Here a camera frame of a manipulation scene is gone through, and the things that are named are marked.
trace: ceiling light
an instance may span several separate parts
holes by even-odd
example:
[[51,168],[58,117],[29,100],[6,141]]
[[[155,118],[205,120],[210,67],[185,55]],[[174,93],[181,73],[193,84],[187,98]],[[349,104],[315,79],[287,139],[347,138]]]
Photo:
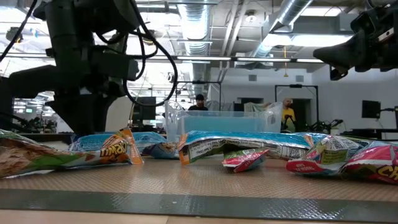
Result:
[[148,58],[148,59],[154,59],[154,60],[168,60],[166,56],[161,56],[161,55],[156,55],[156,56],[153,56],[153,57]]
[[6,57],[17,58],[50,58],[46,54],[23,54],[23,53],[8,53]]
[[247,16],[246,22],[254,22],[256,19],[257,17],[255,15]]
[[43,101],[29,101],[28,103],[33,103],[33,104],[38,104],[38,105],[43,105]]
[[[160,7],[162,7],[162,8],[164,8],[165,7],[165,5],[164,4],[137,4],[137,7],[138,8],[140,8],[140,7],[144,7],[144,8],[160,8]],[[173,6],[173,5],[171,5],[171,6],[168,6],[169,7],[169,9],[176,9],[177,7],[176,6]]]
[[296,35],[292,45],[302,47],[329,47],[345,43],[352,35]]
[[346,9],[346,7],[307,7],[300,16],[337,16],[342,12],[342,10]]
[[262,41],[263,46],[276,46],[276,45],[283,45],[288,46],[292,45],[292,41],[290,36],[288,35],[280,35],[280,34],[268,34],[266,38]]
[[324,63],[319,59],[297,59],[299,63]]
[[196,44],[196,43],[201,43],[201,44],[212,44],[213,41],[210,40],[185,40],[185,39],[178,39],[177,43],[191,43],[191,44]]
[[231,57],[196,57],[196,56],[178,56],[177,60],[210,60],[210,61],[230,61]]
[[246,13],[244,14],[246,16],[245,18],[246,22],[256,21],[257,17],[255,16],[255,13],[256,13],[255,10],[247,10]]
[[290,62],[289,58],[237,58],[240,62]]

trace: chip bag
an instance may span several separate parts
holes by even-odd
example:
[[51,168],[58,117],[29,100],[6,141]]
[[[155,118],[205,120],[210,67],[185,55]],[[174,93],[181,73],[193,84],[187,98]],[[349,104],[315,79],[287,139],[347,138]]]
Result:
[[374,141],[359,150],[341,169],[344,178],[398,184],[398,147]]
[[[69,146],[70,151],[90,151],[98,149],[102,146],[107,138],[111,137],[114,133],[105,134],[92,134],[78,138]],[[156,144],[167,142],[166,138],[155,132],[136,132],[132,134],[134,137],[135,145],[139,152],[145,148],[150,148]]]
[[224,153],[223,166],[234,172],[251,170],[259,166],[265,160],[268,149],[246,149]]
[[0,177],[37,170],[123,163],[143,163],[129,129],[112,135],[97,150],[85,152],[58,151],[10,131],[0,130]]
[[268,149],[268,156],[278,159],[302,157],[314,144],[326,137],[317,133],[240,133],[190,131],[181,135],[178,149],[182,164],[202,157],[245,149]]
[[162,142],[146,147],[141,154],[154,159],[178,159],[177,142]]
[[328,136],[302,158],[288,161],[286,169],[302,175],[339,175],[340,169],[362,148],[350,139]]

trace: person in yellow shirt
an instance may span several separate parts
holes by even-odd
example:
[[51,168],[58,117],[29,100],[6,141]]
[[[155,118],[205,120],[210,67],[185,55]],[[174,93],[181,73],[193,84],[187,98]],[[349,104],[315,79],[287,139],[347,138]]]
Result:
[[287,126],[283,129],[288,130],[290,132],[295,132],[296,128],[295,128],[294,122],[296,122],[296,117],[294,116],[294,110],[292,108],[290,108],[292,103],[293,103],[293,100],[291,98],[285,98],[283,100],[282,124],[286,123],[286,126]]

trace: clear plastic bin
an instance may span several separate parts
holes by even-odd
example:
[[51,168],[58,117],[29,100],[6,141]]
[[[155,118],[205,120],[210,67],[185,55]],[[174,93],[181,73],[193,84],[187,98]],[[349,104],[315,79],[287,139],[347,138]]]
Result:
[[271,104],[266,111],[184,111],[174,101],[165,103],[168,141],[178,141],[190,131],[280,132],[282,103]]

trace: person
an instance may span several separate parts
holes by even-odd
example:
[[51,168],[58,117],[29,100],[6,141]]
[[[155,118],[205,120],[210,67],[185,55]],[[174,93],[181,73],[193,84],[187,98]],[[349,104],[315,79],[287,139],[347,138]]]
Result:
[[283,110],[282,110],[282,124],[286,124],[284,130],[290,132],[295,132],[296,117],[294,116],[294,110],[291,108],[293,100],[291,98],[285,98],[283,100]]
[[197,94],[196,97],[197,104],[189,107],[190,110],[203,110],[208,111],[209,109],[205,106],[205,97],[202,94]]

